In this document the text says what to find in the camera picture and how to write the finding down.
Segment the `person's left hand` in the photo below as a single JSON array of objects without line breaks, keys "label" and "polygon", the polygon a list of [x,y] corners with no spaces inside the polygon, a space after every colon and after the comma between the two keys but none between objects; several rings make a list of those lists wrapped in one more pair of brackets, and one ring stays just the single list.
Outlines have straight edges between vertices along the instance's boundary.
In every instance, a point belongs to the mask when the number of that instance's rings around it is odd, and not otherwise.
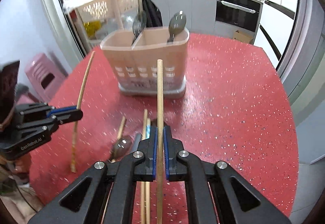
[{"label": "person's left hand", "polygon": [[1,157],[1,171],[12,176],[18,186],[29,184],[30,167],[31,155],[29,153],[15,161],[7,161]]}]

